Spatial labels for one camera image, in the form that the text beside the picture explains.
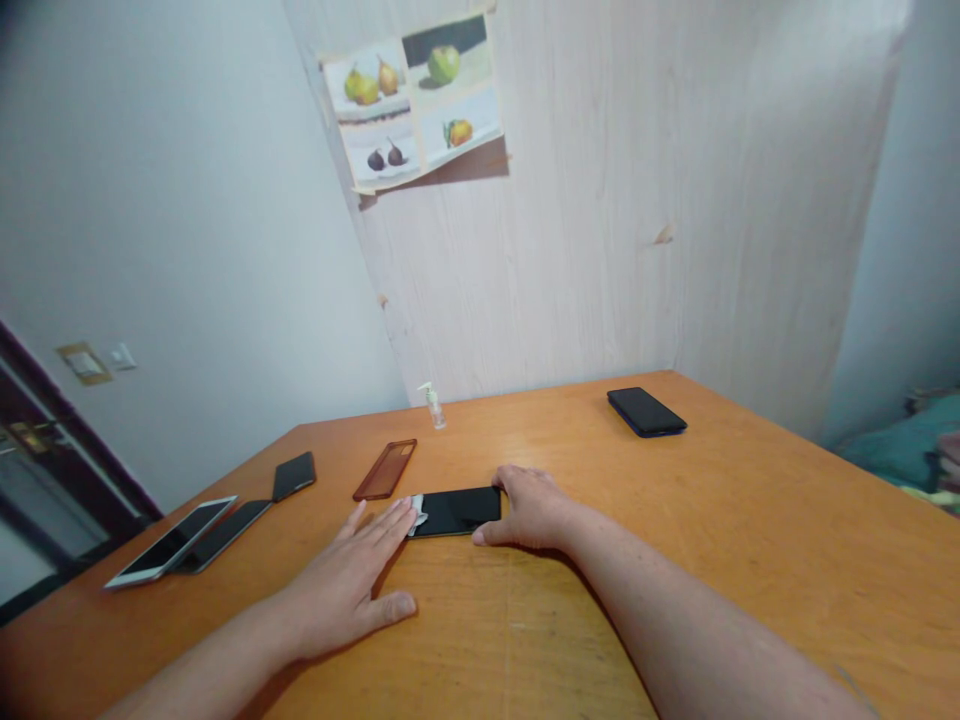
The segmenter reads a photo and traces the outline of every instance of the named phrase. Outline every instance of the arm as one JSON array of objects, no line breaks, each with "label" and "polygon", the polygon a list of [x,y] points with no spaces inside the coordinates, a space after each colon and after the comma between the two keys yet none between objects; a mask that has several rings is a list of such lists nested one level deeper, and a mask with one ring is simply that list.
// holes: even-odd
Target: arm
[{"label": "arm", "polygon": [[826,673],[547,473],[504,466],[510,515],[474,534],[566,553],[593,586],[664,718],[871,718]]},{"label": "arm", "polygon": [[361,502],[333,543],[273,597],[248,608],[104,715],[232,718],[272,675],[413,615],[404,592],[373,600],[377,576],[413,526],[410,499],[362,530]]}]

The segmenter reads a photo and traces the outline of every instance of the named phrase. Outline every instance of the pear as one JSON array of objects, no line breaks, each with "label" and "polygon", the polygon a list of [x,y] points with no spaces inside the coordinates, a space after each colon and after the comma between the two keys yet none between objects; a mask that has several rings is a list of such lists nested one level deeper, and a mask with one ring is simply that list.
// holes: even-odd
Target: pear
[{"label": "pear", "polygon": [[360,84],[360,78],[362,77],[363,75],[357,72],[357,64],[354,63],[350,74],[347,75],[347,79],[343,83],[343,92],[350,102],[354,102],[357,99],[357,85]]},{"label": "pear", "polygon": [[356,84],[356,91],[357,94],[353,101],[357,105],[373,105],[380,99],[380,85],[376,79],[369,75],[360,75]]},{"label": "pear", "polygon": [[397,86],[400,84],[400,78],[397,77],[397,71],[383,61],[383,58],[377,55],[380,61],[380,90],[384,95],[393,95],[397,92]]}]

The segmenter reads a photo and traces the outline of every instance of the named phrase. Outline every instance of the small bottle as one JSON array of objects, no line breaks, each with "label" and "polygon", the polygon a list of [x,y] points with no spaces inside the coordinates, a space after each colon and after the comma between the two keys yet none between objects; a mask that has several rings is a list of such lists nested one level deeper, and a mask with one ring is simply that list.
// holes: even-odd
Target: small bottle
[{"label": "small bottle", "polygon": [[443,430],[447,426],[447,419],[443,416],[443,408],[440,407],[440,401],[433,389],[433,383],[425,382],[417,390],[427,391],[427,410],[430,411],[430,417],[433,420],[433,429]]}]

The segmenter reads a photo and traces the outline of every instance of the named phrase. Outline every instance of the door frame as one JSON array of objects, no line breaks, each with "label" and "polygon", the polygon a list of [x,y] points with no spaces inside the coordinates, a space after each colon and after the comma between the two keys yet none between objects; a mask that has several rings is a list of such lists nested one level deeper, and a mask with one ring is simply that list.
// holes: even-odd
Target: door frame
[{"label": "door frame", "polygon": [[96,464],[97,469],[106,475],[114,489],[139,514],[138,520],[142,527],[163,518],[163,513],[153,499],[127,472],[106,443],[80,417],[76,408],[67,401],[47,372],[2,320],[0,320],[0,357],[16,376],[11,380],[14,382],[19,380],[25,385],[56,418],[57,424],[70,435],[75,444]]}]

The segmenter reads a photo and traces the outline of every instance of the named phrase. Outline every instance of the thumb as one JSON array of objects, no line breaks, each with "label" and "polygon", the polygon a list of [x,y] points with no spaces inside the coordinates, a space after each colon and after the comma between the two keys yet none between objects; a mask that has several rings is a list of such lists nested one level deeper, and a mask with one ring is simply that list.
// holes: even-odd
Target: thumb
[{"label": "thumb", "polygon": [[484,523],[473,533],[474,545],[503,545],[513,541],[509,518]]},{"label": "thumb", "polygon": [[388,625],[394,625],[416,611],[417,602],[413,599],[413,595],[395,592],[368,602],[363,608],[361,622],[365,632],[371,633]]}]

